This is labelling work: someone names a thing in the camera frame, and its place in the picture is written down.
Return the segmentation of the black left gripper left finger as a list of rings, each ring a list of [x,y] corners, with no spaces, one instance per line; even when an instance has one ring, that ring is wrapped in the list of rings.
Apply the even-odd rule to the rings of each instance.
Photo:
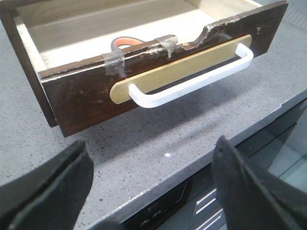
[[[0,187],[2,230],[72,230],[91,190],[94,163],[78,140]]]

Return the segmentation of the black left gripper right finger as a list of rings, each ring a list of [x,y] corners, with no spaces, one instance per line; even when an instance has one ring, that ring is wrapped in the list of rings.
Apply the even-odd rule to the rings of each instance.
[[[251,162],[225,136],[213,151],[213,179],[229,230],[307,228],[307,194]]]

